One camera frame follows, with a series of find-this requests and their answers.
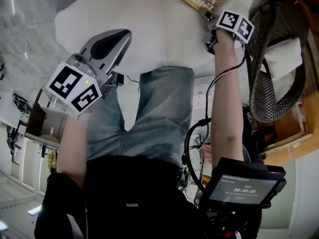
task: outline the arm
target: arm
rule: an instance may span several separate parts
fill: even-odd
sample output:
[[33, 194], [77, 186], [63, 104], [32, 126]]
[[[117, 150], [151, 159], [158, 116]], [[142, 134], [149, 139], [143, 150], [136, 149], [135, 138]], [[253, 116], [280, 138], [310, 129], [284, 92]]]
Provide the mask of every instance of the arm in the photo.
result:
[[56, 163], [57, 172], [68, 175], [80, 188], [86, 175], [86, 132], [87, 122], [68, 116]]
[[[222, 29], [217, 30], [218, 42], [214, 45], [216, 75], [237, 65], [234, 41]], [[243, 160], [243, 111], [238, 71], [223, 76], [216, 82], [211, 115], [212, 165], [221, 157]]]

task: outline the leg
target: leg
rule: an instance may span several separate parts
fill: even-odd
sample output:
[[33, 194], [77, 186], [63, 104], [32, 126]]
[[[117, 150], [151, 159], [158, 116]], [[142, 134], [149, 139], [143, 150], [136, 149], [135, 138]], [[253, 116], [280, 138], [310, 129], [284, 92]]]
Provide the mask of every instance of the leg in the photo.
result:
[[104, 155], [119, 155], [121, 139], [125, 132], [124, 119], [114, 87], [105, 100], [98, 100], [92, 108], [87, 136], [88, 160]]
[[161, 67], [141, 75], [137, 119], [124, 136], [121, 155], [158, 158], [181, 166], [190, 127], [194, 72]]

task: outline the tiled floor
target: tiled floor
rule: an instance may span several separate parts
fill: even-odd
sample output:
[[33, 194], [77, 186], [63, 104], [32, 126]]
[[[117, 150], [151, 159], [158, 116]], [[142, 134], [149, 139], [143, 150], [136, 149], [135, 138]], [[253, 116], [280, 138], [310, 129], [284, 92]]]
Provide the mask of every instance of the tiled floor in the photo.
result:
[[0, 89], [34, 101], [69, 53], [56, 42], [56, 14], [76, 0], [0, 0]]

